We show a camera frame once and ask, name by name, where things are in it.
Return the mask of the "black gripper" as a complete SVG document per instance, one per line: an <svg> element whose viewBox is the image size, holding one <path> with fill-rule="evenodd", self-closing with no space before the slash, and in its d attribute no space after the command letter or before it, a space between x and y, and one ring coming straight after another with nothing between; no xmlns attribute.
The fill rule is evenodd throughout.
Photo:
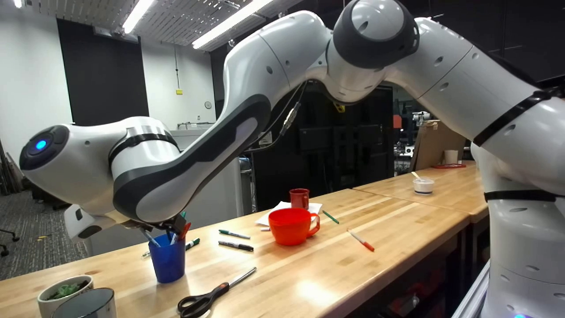
<svg viewBox="0 0 565 318"><path fill-rule="evenodd" d="M183 232L183 227L187 221L176 214L172 218L165 220L151 220L151 218L141 218L141 216L123 216L123 221L127 227L141 228L141 230L162 230L169 234L180 235Z"/></svg>

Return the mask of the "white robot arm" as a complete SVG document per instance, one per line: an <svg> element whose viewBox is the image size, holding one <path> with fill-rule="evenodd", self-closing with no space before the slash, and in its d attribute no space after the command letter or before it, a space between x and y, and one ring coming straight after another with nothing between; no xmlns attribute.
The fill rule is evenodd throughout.
<svg viewBox="0 0 565 318"><path fill-rule="evenodd" d="M52 126L19 167L81 212L75 232L121 221L171 230L234 156L261 138L305 82L353 105L393 84L471 144L488 207L481 318L565 315L565 101L513 76L462 36L398 0L349 0L335 25L298 11L240 41L224 61L224 105L187 149L148 117Z"/></svg>

